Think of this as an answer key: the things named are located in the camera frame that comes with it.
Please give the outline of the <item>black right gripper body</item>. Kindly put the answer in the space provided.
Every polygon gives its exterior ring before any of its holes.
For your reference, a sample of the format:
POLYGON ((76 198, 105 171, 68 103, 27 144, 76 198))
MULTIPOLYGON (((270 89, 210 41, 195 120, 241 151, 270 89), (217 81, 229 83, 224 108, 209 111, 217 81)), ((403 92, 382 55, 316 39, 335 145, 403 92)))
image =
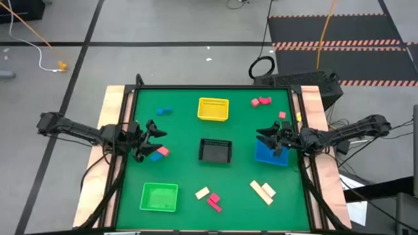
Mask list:
POLYGON ((284 148, 303 149, 300 136, 293 130, 289 121, 283 121, 277 131, 276 156, 280 156, 284 148))

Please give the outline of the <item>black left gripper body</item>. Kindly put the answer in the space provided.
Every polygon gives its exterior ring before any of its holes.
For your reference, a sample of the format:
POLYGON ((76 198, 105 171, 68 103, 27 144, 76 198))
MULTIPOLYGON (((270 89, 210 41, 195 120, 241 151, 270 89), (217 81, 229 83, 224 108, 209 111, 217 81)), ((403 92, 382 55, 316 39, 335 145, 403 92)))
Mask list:
POLYGON ((140 125, 133 121, 128 124, 127 128, 127 141, 129 147, 134 150, 134 159, 137 162, 142 162, 147 156, 146 142, 143 137, 143 132, 140 129, 140 125))

